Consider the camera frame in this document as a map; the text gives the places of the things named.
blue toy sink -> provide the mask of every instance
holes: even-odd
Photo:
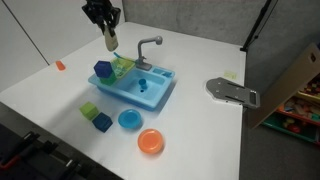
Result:
[[[165,94],[174,75],[173,71],[157,66],[153,66],[149,71],[134,67],[110,86],[102,84],[96,74],[89,78],[89,82],[103,92],[152,111]]]

white table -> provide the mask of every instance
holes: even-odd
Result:
[[[138,57],[139,40],[156,35],[164,39],[160,46],[148,43],[142,48],[148,63],[176,72],[170,97],[155,111],[105,95],[88,83],[97,60],[114,57],[106,50],[104,37],[63,58],[65,71],[52,64],[3,91],[0,101],[124,179],[238,179],[242,106],[214,101],[205,82],[228,71],[236,74],[234,82],[243,85],[246,54],[236,45],[134,23],[124,23],[116,32],[116,52],[132,58]],[[80,113],[87,101],[112,118],[106,133]],[[138,131],[126,131],[117,122],[129,108],[143,117]],[[150,156],[139,150],[137,137],[147,128],[163,134],[161,154]]]

orange plate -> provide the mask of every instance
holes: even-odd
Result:
[[[142,152],[155,154],[162,149],[163,138],[159,131],[146,129],[141,132],[138,138],[138,146]]]

silver faucet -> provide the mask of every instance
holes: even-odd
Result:
[[[139,68],[139,69],[146,70],[146,71],[149,71],[151,69],[152,65],[143,62],[143,60],[146,59],[146,58],[144,56],[142,56],[141,45],[143,43],[149,43],[149,42],[156,42],[157,45],[160,45],[160,44],[162,44],[162,37],[161,36],[157,36],[157,37],[154,37],[154,38],[142,39],[138,43],[139,58],[136,60],[136,67]]]

blue block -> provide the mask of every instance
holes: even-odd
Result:
[[[98,61],[93,68],[100,78],[108,78],[113,72],[111,63],[108,61]]]
[[[93,119],[92,123],[102,132],[106,132],[112,125],[111,118],[104,113],[100,113],[96,118]]]

